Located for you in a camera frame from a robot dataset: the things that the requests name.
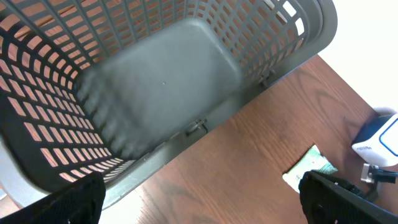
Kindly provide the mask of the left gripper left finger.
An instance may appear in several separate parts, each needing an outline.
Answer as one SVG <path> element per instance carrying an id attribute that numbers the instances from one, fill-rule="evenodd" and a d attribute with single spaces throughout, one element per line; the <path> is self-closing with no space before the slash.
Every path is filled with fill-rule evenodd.
<path id="1" fill-rule="evenodd" d="M 1 224 L 98 223 L 106 194 L 103 177 L 94 171 L 43 199 L 1 219 Z"/>

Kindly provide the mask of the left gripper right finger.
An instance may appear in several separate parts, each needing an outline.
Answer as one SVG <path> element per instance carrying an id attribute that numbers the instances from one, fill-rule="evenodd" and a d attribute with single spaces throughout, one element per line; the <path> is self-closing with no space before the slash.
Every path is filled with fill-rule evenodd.
<path id="1" fill-rule="evenodd" d="M 304 173 L 298 188 L 309 223 L 397 224 L 397 215 L 367 200 L 347 180 L 311 170 Z"/>

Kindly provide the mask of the light green wipes packet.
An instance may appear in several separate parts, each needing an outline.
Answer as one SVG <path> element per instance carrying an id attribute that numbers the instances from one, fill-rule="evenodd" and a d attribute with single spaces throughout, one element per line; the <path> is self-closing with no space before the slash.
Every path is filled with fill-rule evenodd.
<path id="1" fill-rule="evenodd" d="M 299 183 L 304 173 L 312 170 L 319 171 L 323 174 L 334 174 L 338 171 L 325 156 L 321 155 L 318 147 L 313 145 L 293 168 L 282 175 L 282 179 L 297 193 L 300 193 Z"/>

